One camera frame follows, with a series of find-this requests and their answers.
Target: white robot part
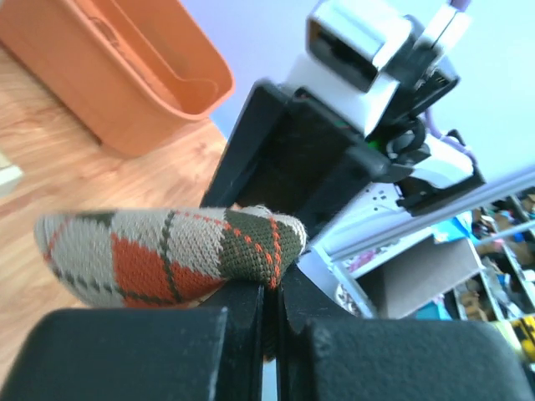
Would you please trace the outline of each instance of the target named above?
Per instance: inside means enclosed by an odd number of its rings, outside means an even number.
[[[368,77],[369,87],[359,90],[310,49],[297,56],[284,87],[291,91],[306,88],[364,135],[370,134],[400,84],[381,71],[410,36],[410,22],[380,0],[327,0],[308,16],[308,34],[311,24],[358,54],[361,65],[349,63],[349,69],[374,71]]]
[[[380,0],[328,0],[308,16],[364,56],[378,71],[400,50],[412,26]]]
[[[474,166],[470,158],[432,135],[425,137],[431,156],[414,167],[410,175],[444,189],[470,177]]]
[[[306,88],[364,135],[369,135],[379,123],[399,84],[388,74],[379,74],[365,94],[309,54],[302,53],[293,63],[284,87],[292,92]]]
[[[443,5],[427,25],[425,31],[416,41],[416,46],[421,43],[432,43],[440,53],[438,60],[448,53],[465,34],[471,24],[471,17],[461,13],[450,5]]]

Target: light blue wall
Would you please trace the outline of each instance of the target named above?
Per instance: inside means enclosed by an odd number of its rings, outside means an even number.
[[[303,49],[315,0],[182,0],[230,64],[236,93],[212,116],[228,136],[252,83],[281,81]],[[391,0],[427,23],[441,1]],[[535,2],[475,0],[474,21],[451,53],[460,86],[436,107],[442,129],[458,128],[489,181],[535,165]]]

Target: argyle sock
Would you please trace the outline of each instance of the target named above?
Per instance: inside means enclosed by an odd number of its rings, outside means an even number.
[[[53,274],[95,307],[190,306],[233,279],[276,287],[306,242],[299,220],[261,206],[58,213],[34,232]]]

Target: orange basket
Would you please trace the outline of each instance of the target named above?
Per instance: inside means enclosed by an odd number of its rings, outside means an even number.
[[[5,0],[0,40],[124,155],[153,150],[234,90],[177,0]]]

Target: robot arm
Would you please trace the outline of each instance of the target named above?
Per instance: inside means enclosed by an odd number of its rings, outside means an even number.
[[[252,88],[201,205],[264,204],[312,238],[374,183],[413,216],[482,185],[459,134],[419,117],[458,83],[446,53],[469,22],[450,6],[424,28],[379,0],[321,2],[286,80]]]

